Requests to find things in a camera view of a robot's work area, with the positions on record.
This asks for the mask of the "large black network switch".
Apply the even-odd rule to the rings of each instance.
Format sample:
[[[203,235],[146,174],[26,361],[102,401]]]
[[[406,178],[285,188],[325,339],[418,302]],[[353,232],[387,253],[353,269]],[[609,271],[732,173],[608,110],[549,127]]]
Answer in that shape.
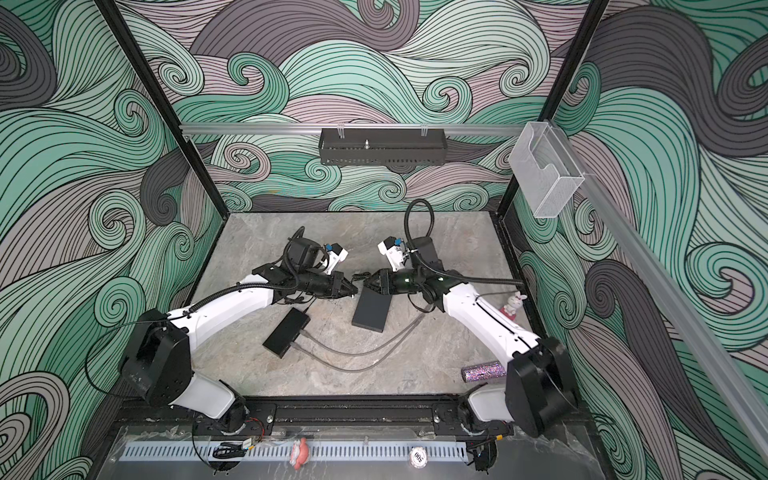
[[[365,330],[382,333],[385,329],[392,297],[364,287],[351,324]]]

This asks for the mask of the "small black power adapter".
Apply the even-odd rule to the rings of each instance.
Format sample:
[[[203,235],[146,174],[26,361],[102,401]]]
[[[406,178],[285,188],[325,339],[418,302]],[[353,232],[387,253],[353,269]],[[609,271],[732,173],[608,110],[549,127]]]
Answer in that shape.
[[[315,303],[315,301],[316,301],[316,300],[317,300],[316,298],[313,298],[313,299],[312,299],[312,300],[311,300],[311,301],[308,303],[308,305],[307,305],[307,306],[306,306],[306,307],[303,309],[302,313],[303,313],[303,314],[307,314],[307,313],[308,313],[308,311],[309,311],[309,309],[312,307],[312,305]]]

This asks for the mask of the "small black ribbed switch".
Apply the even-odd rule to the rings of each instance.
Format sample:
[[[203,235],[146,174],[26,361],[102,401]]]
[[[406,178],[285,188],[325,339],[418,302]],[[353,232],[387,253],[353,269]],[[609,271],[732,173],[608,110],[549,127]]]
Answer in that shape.
[[[310,317],[304,311],[291,308],[264,340],[262,346],[282,359],[309,321]]]

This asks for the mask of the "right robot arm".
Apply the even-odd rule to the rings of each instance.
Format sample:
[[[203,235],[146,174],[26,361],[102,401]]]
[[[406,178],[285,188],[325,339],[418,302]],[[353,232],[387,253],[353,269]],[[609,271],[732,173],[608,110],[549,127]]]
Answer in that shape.
[[[566,347],[554,337],[542,338],[523,328],[475,288],[477,283],[519,286],[519,280],[446,270],[432,231],[421,237],[411,234],[410,215],[419,205],[435,220],[429,201],[411,201],[405,210],[405,237],[389,237],[379,244],[390,266],[369,275],[364,286],[385,296],[421,295],[428,306],[461,323],[493,353],[504,368],[505,384],[486,385],[468,395],[473,419],[512,422],[531,437],[544,434],[576,409],[576,378]]]

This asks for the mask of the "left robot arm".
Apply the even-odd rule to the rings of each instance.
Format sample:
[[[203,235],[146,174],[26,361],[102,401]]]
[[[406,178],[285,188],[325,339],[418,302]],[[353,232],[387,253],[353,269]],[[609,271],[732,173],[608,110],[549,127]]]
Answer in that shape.
[[[316,299],[353,296],[357,288],[337,270],[348,252],[321,245],[299,228],[276,261],[258,266],[233,286],[167,313],[151,309],[139,317],[118,370],[147,404],[179,406],[216,421],[243,422],[245,405],[221,381],[195,372],[192,353],[241,318],[296,294]]]

